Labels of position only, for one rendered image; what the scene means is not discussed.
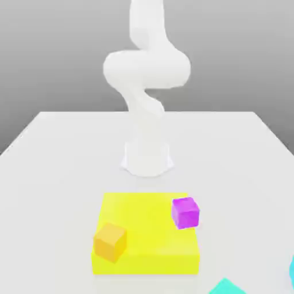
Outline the large yellow box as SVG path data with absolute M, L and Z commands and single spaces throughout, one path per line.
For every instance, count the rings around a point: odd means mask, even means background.
M 109 192 L 103 195 L 95 234 L 106 223 L 127 231 L 127 245 L 113 263 L 91 252 L 92 272 L 102 274 L 198 274 L 195 227 L 178 229 L 172 200 L 181 192 Z

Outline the small purple cube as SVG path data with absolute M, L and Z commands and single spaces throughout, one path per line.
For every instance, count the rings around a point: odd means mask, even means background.
M 200 209 L 192 197 L 172 200 L 171 216 L 179 230 L 197 227 L 199 215 Z

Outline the small orange cube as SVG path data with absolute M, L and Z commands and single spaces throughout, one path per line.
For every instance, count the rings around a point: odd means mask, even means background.
M 113 263 L 118 261 L 126 245 L 126 229 L 112 223 L 104 224 L 94 235 L 94 253 Z

